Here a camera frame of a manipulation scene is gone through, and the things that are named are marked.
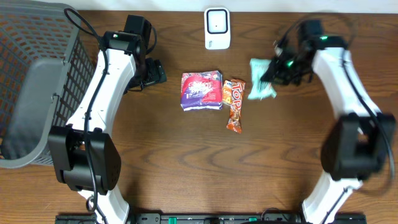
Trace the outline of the teal snack packet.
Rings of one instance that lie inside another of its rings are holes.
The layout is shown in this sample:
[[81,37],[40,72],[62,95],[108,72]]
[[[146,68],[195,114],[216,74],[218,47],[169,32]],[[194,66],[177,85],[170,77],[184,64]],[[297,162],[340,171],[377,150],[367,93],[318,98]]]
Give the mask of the teal snack packet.
[[252,58],[250,60],[252,89],[248,95],[249,100],[262,100],[277,96],[271,83],[261,81],[261,77],[267,72],[271,60]]

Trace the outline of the red purple floral packet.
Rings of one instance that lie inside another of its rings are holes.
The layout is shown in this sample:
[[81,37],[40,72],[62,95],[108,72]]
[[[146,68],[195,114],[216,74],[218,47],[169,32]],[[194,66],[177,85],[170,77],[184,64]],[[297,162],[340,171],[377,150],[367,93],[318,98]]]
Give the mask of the red purple floral packet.
[[180,105],[184,111],[222,109],[222,74],[217,71],[183,73]]

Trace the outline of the orange Top chocolate bar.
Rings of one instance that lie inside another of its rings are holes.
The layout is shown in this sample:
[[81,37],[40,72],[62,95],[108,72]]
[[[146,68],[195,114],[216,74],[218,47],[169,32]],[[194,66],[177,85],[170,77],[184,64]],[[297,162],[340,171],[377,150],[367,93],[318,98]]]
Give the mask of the orange Top chocolate bar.
[[238,79],[232,79],[231,99],[229,120],[227,128],[236,132],[242,133],[241,126],[241,108],[243,104],[243,96],[246,82]]

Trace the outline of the small orange tissue pack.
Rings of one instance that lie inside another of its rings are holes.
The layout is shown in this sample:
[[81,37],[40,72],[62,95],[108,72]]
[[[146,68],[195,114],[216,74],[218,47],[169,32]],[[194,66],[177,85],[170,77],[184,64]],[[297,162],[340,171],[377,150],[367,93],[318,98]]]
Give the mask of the small orange tissue pack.
[[223,94],[222,94],[222,102],[225,105],[230,106],[232,103],[232,82],[229,80],[225,80],[223,83]]

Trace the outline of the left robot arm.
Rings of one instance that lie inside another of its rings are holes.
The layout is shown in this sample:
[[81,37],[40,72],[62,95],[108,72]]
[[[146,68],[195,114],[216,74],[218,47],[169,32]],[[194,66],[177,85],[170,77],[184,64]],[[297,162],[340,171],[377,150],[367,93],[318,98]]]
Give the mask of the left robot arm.
[[126,223],[129,204],[118,187],[121,157],[111,135],[121,98],[130,88],[166,81],[159,60],[146,57],[149,39],[105,32],[90,85],[65,126],[52,126],[48,145],[60,183],[86,199],[97,222]]

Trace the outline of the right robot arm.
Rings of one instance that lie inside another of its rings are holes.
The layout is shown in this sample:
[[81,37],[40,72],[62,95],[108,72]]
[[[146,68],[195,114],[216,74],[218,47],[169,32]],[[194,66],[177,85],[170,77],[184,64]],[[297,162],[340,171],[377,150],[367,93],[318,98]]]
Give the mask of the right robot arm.
[[381,171],[385,161],[394,161],[396,119],[369,97],[342,37],[304,34],[299,44],[296,52],[288,48],[287,37],[276,42],[262,80],[288,85],[311,73],[325,88],[336,123],[321,148],[323,172],[301,211],[304,223],[333,223],[351,194]]

